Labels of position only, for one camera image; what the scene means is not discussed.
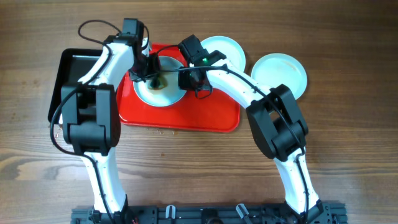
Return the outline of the green yellow sponge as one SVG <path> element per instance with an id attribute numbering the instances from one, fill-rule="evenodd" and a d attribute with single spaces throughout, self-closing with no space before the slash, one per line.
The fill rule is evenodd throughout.
<path id="1" fill-rule="evenodd" d="M 159 76 L 153 78 L 147 85 L 150 90 L 161 90 L 167 86 L 167 81 L 164 77 Z"/>

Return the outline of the white plate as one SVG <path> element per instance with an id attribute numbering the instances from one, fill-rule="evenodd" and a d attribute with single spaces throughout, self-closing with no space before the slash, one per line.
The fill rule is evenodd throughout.
<path id="1" fill-rule="evenodd" d="M 166 107 L 180 101 L 186 90 L 178 87 L 178 72 L 161 73 L 159 76 L 160 87 L 153 89 L 150 81 L 134 82 L 136 95 L 145 104 L 155 107 Z"/>
<path id="2" fill-rule="evenodd" d="M 220 51 L 239 71 L 245 70 L 246 56 L 242 47 L 235 40 L 225 36 L 213 36 L 201 41 L 201 45 L 209 53 L 215 50 Z"/>
<path id="3" fill-rule="evenodd" d="M 308 83 L 303 65 L 296 58 L 282 53 L 260 58 L 252 68 L 251 77 L 274 88 L 284 84 L 289 87 L 296 100 L 304 94 Z"/>

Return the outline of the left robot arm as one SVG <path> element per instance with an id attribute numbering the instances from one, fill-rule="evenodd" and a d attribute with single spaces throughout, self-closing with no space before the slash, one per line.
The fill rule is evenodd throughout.
<path id="1" fill-rule="evenodd" d="M 95 196 L 88 223 L 135 223 L 116 165 L 121 122 L 116 89 L 126 73 L 134 82 L 153 78 L 159 61 L 150 55 L 148 29 L 138 19 L 125 18 L 122 29 L 100 44 L 103 51 L 76 84 L 62 86 L 54 115 L 62 117 L 69 153 L 82 159 Z"/>

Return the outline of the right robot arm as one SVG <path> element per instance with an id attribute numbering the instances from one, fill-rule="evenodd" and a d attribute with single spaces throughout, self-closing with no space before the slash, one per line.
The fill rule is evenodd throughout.
<path id="1" fill-rule="evenodd" d="M 259 150 L 272 159 L 285 189 L 285 202 L 298 223 L 311 223 L 323 209 L 306 165 L 308 126 L 291 90 L 281 84 L 262 90 L 218 50 L 208 52 L 195 35 L 177 45 L 187 65 L 178 73 L 178 85 L 195 93 L 214 89 L 239 103 L 248 116 Z"/>

